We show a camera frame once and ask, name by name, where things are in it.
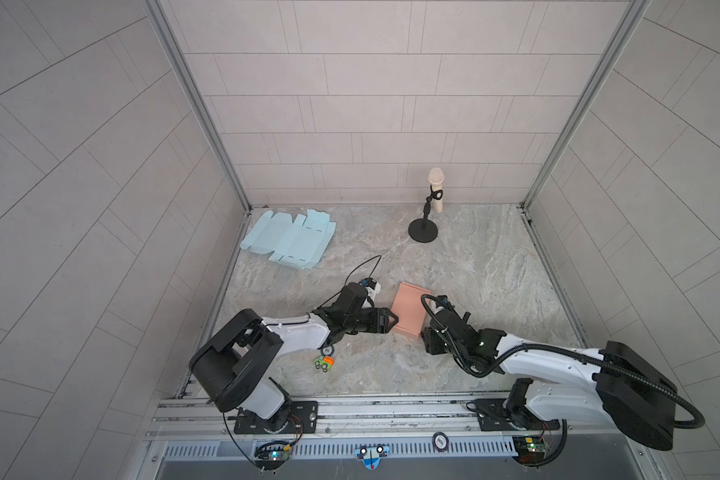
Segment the pink paper box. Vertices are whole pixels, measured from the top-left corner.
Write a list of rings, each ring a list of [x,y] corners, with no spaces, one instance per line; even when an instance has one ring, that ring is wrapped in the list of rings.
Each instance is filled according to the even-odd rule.
[[[391,311],[397,316],[398,322],[392,328],[394,333],[418,338],[424,325],[427,313],[421,303],[423,295],[430,292],[421,287],[401,282],[393,301]]]

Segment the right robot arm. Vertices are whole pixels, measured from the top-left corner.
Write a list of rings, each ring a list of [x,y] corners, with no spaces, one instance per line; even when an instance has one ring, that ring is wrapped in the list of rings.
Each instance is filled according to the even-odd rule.
[[[515,382],[501,407],[518,429],[574,420],[616,427],[654,450],[674,446],[677,389],[626,345],[573,349],[536,343],[503,330],[473,328],[444,296],[421,299],[430,324],[421,332],[432,355],[449,354],[475,377],[509,374]]]

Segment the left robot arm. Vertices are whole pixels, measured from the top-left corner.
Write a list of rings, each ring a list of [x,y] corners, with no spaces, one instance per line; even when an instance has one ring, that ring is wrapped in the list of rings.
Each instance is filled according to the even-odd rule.
[[[279,429],[289,421],[293,402],[266,376],[270,365],[291,353],[321,351],[346,335],[389,333],[399,317],[375,305],[380,289],[371,278],[350,282],[332,304],[297,317],[262,317],[243,309],[192,356],[191,374],[220,412],[241,409]]]

